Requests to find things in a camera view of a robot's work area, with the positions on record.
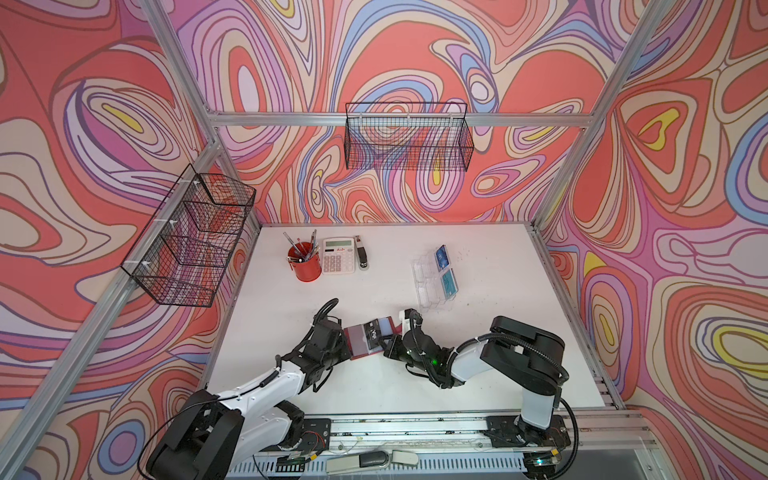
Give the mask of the red leather card holder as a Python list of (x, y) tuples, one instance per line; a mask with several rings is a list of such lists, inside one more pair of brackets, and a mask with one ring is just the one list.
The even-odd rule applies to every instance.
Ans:
[(396, 335), (402, 333), (402, 325), (391, 316), (387, 316), (345, 327), (343, 332), (351, 359), (357, 360), (382, 353), (387, 344)]

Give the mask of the dark grey credit card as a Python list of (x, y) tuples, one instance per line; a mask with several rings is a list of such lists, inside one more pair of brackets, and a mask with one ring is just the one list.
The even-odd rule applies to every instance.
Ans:
[(366, 344), (370, 352), (377, 352), (386, 347), (386, 344), (396, 334), (390, 317), (377, 318), (364, 325)]

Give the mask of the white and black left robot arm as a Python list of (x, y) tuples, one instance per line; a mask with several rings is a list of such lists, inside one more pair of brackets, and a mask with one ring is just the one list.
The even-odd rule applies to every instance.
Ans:
[(318, 392), (334, 367), (351, 358), (342, 320), (327, 301), (310, 329), (275, 366), (218, 394), (193, 393), (145, 441), (137, 471), (144, 479), (224, 479), (232, 463), (267, 447), (301, 444), (305, 414), (291, 400)]

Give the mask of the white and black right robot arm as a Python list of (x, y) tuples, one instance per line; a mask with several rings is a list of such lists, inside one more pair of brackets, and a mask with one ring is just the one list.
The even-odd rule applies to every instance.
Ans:
[(565, 343), (556, 334), (505, 316), (493, 319), (487, 333), (452, 348), (439, 346), (423, 330), (415, 309), (401, 312), (406, 332), (381, 336), (384, 356), (442, 390), (458, 388), (475, 376), (495, 371), (522, 388), (516, 416), (491, 416), (483, 434), (494, 447), (553, 447), (572, 444), (563, 417), (562, 386), (569, 373), (562, 366)]

